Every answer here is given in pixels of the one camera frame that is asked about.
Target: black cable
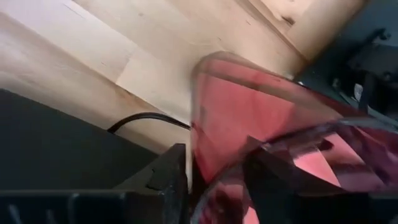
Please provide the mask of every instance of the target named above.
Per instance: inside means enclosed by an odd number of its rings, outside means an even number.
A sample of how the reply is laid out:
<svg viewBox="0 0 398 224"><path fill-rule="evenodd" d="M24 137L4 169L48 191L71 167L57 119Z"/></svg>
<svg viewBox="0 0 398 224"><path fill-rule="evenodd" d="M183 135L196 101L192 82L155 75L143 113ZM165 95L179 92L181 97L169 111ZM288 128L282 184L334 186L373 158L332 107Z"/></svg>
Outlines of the black cable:
<svg viewBox="0 0 398 224"><path fill-rule="evenodd" d="M170 116L167 116L165 114L153 113L153 112L143 112L143 113L138 113L138 114L128 116L127 118L124 118L124 119L118 121L116 124L112 125L107 131L109 133L114 134L121 126L125 125L126 123L128 123L130 121L135 121L138 119L158 119L161 121L168 122L170 124L180 126L181 128L185 128L187 130L191 129L191 127L189 125L184 124L181 121L174 119Z"/></svg>

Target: wooden surface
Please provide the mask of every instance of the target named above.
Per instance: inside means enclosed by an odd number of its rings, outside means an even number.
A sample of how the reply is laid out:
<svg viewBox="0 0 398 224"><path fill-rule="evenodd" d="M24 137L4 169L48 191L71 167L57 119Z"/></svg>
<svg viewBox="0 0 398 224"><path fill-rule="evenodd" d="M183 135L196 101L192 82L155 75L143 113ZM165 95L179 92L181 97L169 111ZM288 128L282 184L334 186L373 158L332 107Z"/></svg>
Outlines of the wooden surface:
<svg viewBox="0 0 398 224"><path fill-rule="evenodd" d="M1 13L0 29L0 88L104 129L130 114L159 111ZM189 140L188 131L160 121L127 124L118 134L157 153Z"/></svg>
<svg viewBox="0 0 398 224"><path fill-rule="evenodd" d="M234 52L286 77L306 64L235 1L76 2L140 47L116 83L186 123L191 108L190 72L210 53Z"/></svg>
<svg viewBox="0 0 398 224"><path fill-rule="evenodd" d="M264 26L312 62L367 0L239 0Z"/></svg>
<svg viewBox="0 0 398 224"><path fill-rule="evenodd" d="M0 87L101 128L141 111L188 123L190 74L203 56L230 51L292 78L363 2L282 12L270 0L2 0ZM156 152L188 139L158 121L118 134Z"/></svg>

